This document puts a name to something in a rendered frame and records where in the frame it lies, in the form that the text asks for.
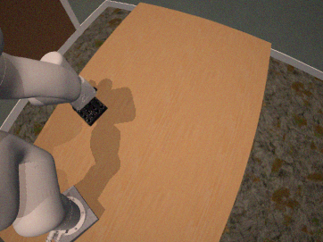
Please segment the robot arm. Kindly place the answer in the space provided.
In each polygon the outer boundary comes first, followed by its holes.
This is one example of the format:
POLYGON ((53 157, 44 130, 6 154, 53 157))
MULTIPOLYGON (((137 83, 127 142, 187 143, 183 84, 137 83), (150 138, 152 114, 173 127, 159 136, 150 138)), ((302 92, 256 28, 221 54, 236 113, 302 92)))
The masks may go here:
MULTIPOLYGON (((38 61, 3 50, 0 28, 0 99, 28 98, 35 106, 45 106, 79 98, 81 78, 62 54, 50 52, 38 61)), ((84 205, 61 193, 53 156, 0 130, 0 231, 13 225, 27 238, 49 232, 46 242, 57 233, 55 241, 60 242, 62 235, 77 232, 85 219, 84 205)))

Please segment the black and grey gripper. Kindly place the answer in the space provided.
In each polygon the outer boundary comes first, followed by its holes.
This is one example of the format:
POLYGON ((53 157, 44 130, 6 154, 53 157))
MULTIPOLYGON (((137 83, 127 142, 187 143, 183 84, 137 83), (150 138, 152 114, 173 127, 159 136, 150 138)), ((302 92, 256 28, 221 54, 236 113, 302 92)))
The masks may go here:
POLYGON ((85 80, 83 77, 80 76, 80 78, 81 78, 80 96, 75 102, 72 102, 69 104, 71 104, 73 106, 72 109, 74 111, 81 110, 82 108, 87 108, 88 110, 90 109, 92 111, 92 109, 89 108, 90 106, 87 105, 87 103, 91 102, 94 106, 96 106, 95 101, 94 101, 95 100, 94 97, 96 95, 97 88, 92 87, 89 84, 89 82, 87 80, 85 80), (92 101, 94 101, 94 102, 92 102, 92 101))

